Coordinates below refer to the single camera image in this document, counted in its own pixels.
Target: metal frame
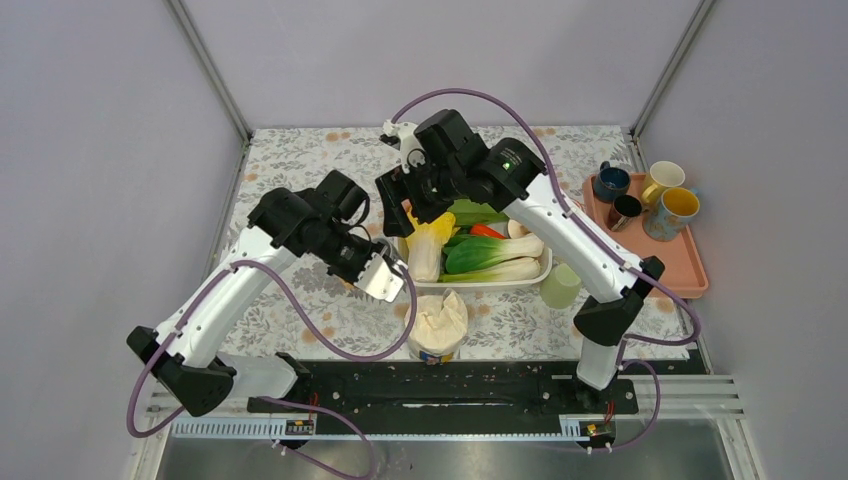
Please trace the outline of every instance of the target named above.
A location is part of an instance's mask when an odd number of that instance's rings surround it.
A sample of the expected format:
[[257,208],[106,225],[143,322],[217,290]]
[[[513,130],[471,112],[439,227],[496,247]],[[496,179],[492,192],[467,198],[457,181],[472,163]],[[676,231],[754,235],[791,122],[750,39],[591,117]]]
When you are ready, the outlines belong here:
[[247,121],[242,116],[235,99],[232,94],[230,94],[229,89],[227,89],[227,85],[224,83],[224,79],[218,71],[218,67],[215,66],[215,62],[212,61],[212,57],[209,55],[209,50],[203,42],[203,37],[200,36],[200,32],[197,30],[191,13],[189,13],[188,8],[186,8],[183,3],[183,0],[163,0],[163,2],[174,16],[174,20],[176,20],[180,30],[186,36],[186,41],[191,47],[195,57],[197,57],[198,62],[200,62],[200,66],[206,74],[206,77],[209,79],[212,89],[218,95],[224,109],[227,111],[227,116],[230,118],[236,133],[238,133],[242,142],[250,141],[250,125],[247,124]]
[[[164,3],[168,6],[181,30],[186,35],[187,41],[191,45],[211,86],[225,107],[236,132],[245,142],[244,152],[233,174],[229,199],[224,206],[224,212],[221,216],[221,222],[216,234],[216,242],[213,245],[213,251],[210,255],[209,267],[212,268],[217,262],[217,256],[222,246],[221,243],[225,237],[224,231],[232,214],[232,204],[235,201],[240,173],[247,159],[251,130],[212,61],[208,49],[183,1],[164,0]],[[656,111],[659,101],[667,91],[675,74],[679,71],[682,62],[685,60],[715,3],[715,0],[701,0],[636,122],[629,131],[622,129],[631,160],[637,169],[647,169],[647,162],[642,152],[640,152],[639,136],[644,132]],[[685,316],[681,315],[681,321],[685,326],[691,328],[691,324],[688,324]],[[703,339],[698,341],[698,349],[702,354],[707,369],[711,370],[712,365]],[[652,412],[656,401],[652,378],[645,375],[627,375],[622,376],[622,378],[634,382],[640,413],[637,415],[620,415],[620,418],[646,418]],[[552,379],[568,380],[570,376],[552,376]],[[738,398],[732,377],[719,375],[661,375],[660,385],[664,396],[659,414],[660,419],[712,419],[715,421],[721,434],[724,450],[731,465],[734,478],[744,480],[758,480],[762,478],[760,473],[763,472],[762,465],[756,451],[749,442],[750,432],[748,424],[745,420],[742,404]],[[146,412],[145,423],[148,426],[152,426],[162,421],[178,406],[179,404],[176,399],[161,386],[157,385],[151,399],[151,405]],[[179,417],[173,425],[163,429],[158,434],[147,439],[137,440],[133,444],[133,450],[130,454],[131,462],[125,477],[133,480],[154,479],[158,473],[168,439],[172,435],[175,438],[179,436],[192,436],[194,438],[266,438],[264,436],[266,433],[278,431],[279,426],[283,425],[286,419],[306,418],[305,414],[251,414],[246,411],[245,407],[246,401],[244,399],[226,401],[207,416],[201,418]],[[573,428],[574,422],[590,419],[594,420],[597,418],[592,415],[561,416],[561,422],[563,424],[563,435],[561,436],[454,435],[447,438],[441,435],[369,435],[369,438],[374,440],[401,441],[564,441],[574,440],[567,435],[567,432],[570,431],[569,429]],[[336,435],[330,437],[333,440],[358,439],[355,435]]]
[[244,148],[242,149],[241,158],[236,164],[235,170],[233,170],[232,177],[230,178],[230,188],[227,193],[227,200],[224,202],[223,210],[221,211],[221,215],[218,216],[218,225],[215,228],[215,237],[214,242],[212,242],[212,250],[209,252],[209,255],[206,256],[206,269],[203,274],[203,278],[201,281],[205,280],[207,276],[218,266],[220,261],[221,252],[224,251],[224,247],[226,247],[225,242],[227,240],[227,236],[225,235],[227,231],[227,227],[230,225],[230,220],[233,217],[233,209],[235,207],[235,203],[238,196],[238,189],[241,185],[242,173],[244,172],[244,166],[247,164],[248,156],[250,155],[250,142],[247,141],[244,144]]
[[683,35],[680,37],[680,40],[677,42],[677,46],[674,48],[674,52],[672,52],[671,58],[669,58],[668,63],[663,69],[657,84],[651,91],[648,101],[645,103],[645,106],[642,107],[642,111],[639,113],[636,123],[634,123],[630,129],[630,133],[635,139],[638,140],[639,136],[645,131],[645,127],[651,120],[654,111],[656,111],[657,104],[663,94],[665,94],[665,91],[674,79],[675,74],[680,69],[680,65],[686,59],[686,55],[695,43],[698,33],[701,31],[701,27],[704,26],[704,23],[709,17],[709,14],[715,4],[716,0],[701,0],[701,3],[699,3],[698,7],[695,8],[695,13],[693,13],[692,18],[689,19],[689,23],[686,25],[686,29],[683,31]]
[[[554,375],[554,380],[570,381],[570,375]],[[617,418],[642,419],[652,412],[656,401],[653,379],[646,375],[627,375],[622,378],[634,382],[640,413],[620,415]],[[703,420],[715,422],[720,433],[725,454],[737,480],[759,480],[763,468],[756,451],[750,444],[750,432],[733,378],[727,375],[661,375],[663,402],[661,420]],[[149,425],[167,417],[177,406],[176,400],[157,386],[154,406],[148,408]],[[153,480],[156,478],[168,438],[191,437],[204,439],[245,438],[269,439],[269,432],[279,429],[285,420],[302,420],[306,414],[251,414],[245,410],[246,401],[230,400],[207,416],[192,418],[181,416],[162,432],[138,441],[132,453],[135,459],[125,478]],[[574,441],[568,435],[573,424],[581,420],[597,420],[592,415],[562,415],[563,435],[369,435],[372,440],[393,441]],[[358,440],[355,435],[322,436],[322,440]]]

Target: bok choy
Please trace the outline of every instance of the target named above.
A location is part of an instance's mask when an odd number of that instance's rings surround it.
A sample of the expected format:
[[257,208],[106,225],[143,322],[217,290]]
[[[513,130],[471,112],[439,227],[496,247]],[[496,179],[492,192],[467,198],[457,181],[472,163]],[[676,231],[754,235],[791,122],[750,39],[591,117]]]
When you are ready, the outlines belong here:
[[536,235],[499,240],[491,237],[469,238],[453,247],[445,261],[448,274],[483,270],[519,257],[538,257],[545,244]]
[[536,278],[542,272],[542,266],[535,258],[516,258],[507,260],[494,267],[467,273],[444,274],[440,282],[514,282]]

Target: dark mug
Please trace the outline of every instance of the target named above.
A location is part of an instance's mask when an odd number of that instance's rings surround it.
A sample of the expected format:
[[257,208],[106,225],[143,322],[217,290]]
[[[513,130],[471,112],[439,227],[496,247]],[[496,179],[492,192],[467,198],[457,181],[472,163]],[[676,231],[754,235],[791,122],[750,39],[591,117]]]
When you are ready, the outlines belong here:
[[642,202],[632,195],[622,195],[612,202],[607,215],[607,228],[611,232],[620,232],[641,214]]
[[592,183],[592,191],[598,200],[604,203],[612,203],[616,198],[627,193],[630,187],[630,174],[617,167],[611,167],[605,161],[601,164],[601,170],[595,175]]

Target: light green cup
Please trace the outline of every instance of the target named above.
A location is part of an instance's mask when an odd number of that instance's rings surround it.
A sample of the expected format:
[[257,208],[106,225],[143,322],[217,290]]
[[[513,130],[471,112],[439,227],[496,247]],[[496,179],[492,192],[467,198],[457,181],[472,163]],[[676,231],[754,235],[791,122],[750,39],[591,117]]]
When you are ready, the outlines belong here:
[[561,263],[542,280],[539,294],[550,308],[563,309],[574,303],[583,282],[568,265]]

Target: red pepper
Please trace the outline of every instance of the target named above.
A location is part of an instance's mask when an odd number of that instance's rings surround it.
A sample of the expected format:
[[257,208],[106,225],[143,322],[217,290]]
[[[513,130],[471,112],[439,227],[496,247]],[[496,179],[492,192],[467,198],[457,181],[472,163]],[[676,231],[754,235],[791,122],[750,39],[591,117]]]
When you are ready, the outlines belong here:
[[471,235],[477,235],[477,236],[480,236],[480,237],[499,238],[501,240],[506,239],[506,237],[504,237],[500,233],[496,232],[495,230],[492,230],[491,228],[489,228],[489,227],[487,227],[487,226],[485,226],[481,223],[478,223],[477,225],[474,225],[473,227],[471,227]]

